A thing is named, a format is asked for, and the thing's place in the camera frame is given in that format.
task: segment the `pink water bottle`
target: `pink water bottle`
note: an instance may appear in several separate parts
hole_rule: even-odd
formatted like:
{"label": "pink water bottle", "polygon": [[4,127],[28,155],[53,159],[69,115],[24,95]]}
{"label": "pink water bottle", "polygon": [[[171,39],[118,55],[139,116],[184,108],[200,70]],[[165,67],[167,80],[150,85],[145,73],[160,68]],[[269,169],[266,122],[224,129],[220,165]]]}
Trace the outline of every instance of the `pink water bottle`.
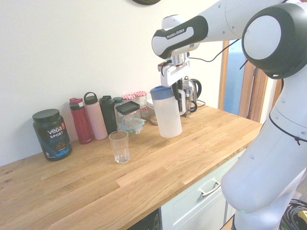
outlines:
{"label": "pink water bottle", "polygon": [[83,99],[70,98],[69,101],[79,143],[83,145],[88,144],[92,141],[92,133],[86,117]]}
{"label": "pink water bottle", "polygon": [[107,137],[106,125],[96,94],[87,92],[84,95],[84,103],[96,140],[105,139]]}

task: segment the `doorway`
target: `doorway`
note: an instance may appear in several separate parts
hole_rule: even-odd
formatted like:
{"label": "doorway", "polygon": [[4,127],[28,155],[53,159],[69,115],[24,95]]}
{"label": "doorway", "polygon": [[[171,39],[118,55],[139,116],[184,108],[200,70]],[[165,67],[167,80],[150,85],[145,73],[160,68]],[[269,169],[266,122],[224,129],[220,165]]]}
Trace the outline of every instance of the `doorway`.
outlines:
{"label": "doorway", "polygon": [[250,62],[239,70],[246,59],[241,44],[234,45],[223,53],[219,109],[260,122],[268,77]]}

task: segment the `power cord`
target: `power cord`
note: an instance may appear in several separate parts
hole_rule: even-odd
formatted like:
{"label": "power cord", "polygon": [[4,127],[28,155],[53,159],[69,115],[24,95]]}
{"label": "power cord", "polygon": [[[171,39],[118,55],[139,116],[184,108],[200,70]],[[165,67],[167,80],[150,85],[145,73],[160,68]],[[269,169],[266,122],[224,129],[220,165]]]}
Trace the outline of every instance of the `power cord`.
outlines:
{"label": "power cord", "polygon": [[201,101],[201,100],[198,100],[198,99],[197,99],[197,101],[198,101],[198,102],[201,102],[201,103],[203,103],[202,105],[200,105],[200,106],[197,106],[198,108],[200,108],[200,107],[203,107],[203,106],[205,106],[205,105],[206,105],[206,102],[203,102],[203,101]]}
{"label": "power cord", "polygon": [[170,64],[170,63],[172,63],[172,60],[168,60],[168,61],[166,61],[166,62],[163,63],[163,65],[162,65],[162,67],[161,67],[161,74],[162,74],[163,77],[164,77],[164,74],[163,74],[163,67],[164,67],[164,66],[167,66],[167,65]]}
{"label": "power cord", "polygon": [[306,230],[306,222],[299,216],[302,212],[307,211],[307,203],[301,200],[292,199],[286,209],[281,224],[280,230]]}
{"label": "power cord", "polygon": [[226,46],[224,49],[222,49],[222,51],[220,53],[218,53],[211,61],[207,61],[207,60],[204,60],[204,59],[201,59],[201,58],[196,58],[196,57],[189,57],[190,56],[190,53],[188,52],[187,53],[187,56],[188,58],[190,59],[197,59],[197,60],[202,60],[202,61],[205,61],[205,62],[212,62],[214,61],[221,53],[223,53],[227,48],[229,48],[230,46],[232,46],[234,43],[236,43],[237,41],[239,41],[239,39],[237,39],[236,41],[234,41],[233,43],[231,43],[230,45]]}

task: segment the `water bottle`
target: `water bottle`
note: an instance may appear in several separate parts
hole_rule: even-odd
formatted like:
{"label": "water bottle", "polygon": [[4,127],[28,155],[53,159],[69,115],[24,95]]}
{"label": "water bottle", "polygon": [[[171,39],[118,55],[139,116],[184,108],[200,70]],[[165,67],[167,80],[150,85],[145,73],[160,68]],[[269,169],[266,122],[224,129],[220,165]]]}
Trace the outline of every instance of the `water bottle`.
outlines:
{"label": "water bottle", "polygon": [[111,98],[111,96],[103,96],[100,98],[99,104],[104,117],[107,133],[111,134],[117,131],[114,111],[115,101]]}
{"label": "water bottle", "polygon": [[102,140],[107,137],[106,125],[99,106],[97,96],[93,92],[87,92],[84,95],[85,109],[90,119],[91,126],[96,140]]}
{"label": "water bottle", "polygon": [[83,99],[70,98],[69,101],[79,143],[88,144],[92,141],[92,133],[86,117]]}
{"label": "water bottle", "polygon": [[[184,98],[184,91],[179,91]],[[150,90],[160,135],[173,138],[181,134],[182,126],[178,102],[174,97],[172,87],[158,86]]]}

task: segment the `kitchen cabinet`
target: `kitchen cabinet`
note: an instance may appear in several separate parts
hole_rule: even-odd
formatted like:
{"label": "kitchen cabinet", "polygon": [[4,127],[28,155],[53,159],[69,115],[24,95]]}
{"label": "kitchen cabinet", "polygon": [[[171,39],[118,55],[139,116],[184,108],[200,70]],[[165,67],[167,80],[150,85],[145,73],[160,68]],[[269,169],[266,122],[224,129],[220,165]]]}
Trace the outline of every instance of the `kitchen cabinet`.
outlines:
{"label": "kitchen cabinet", "polygon": [[213,170],[160,208],[163,230],[219,230],[234,213],[223,196],[222,176],[244,152]]}

